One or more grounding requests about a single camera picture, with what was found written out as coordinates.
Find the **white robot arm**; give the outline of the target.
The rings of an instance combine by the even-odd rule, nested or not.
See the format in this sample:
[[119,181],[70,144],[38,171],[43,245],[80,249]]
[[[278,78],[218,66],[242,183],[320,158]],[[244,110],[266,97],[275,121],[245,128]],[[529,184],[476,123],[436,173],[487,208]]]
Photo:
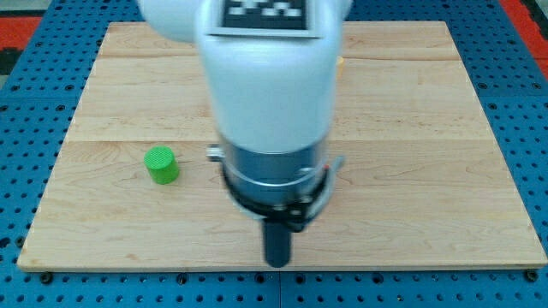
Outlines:
[[351,2],[139,0],[157,33],[197,46],[220,138],[212,152],[242,207],[317,215],[343,21]]

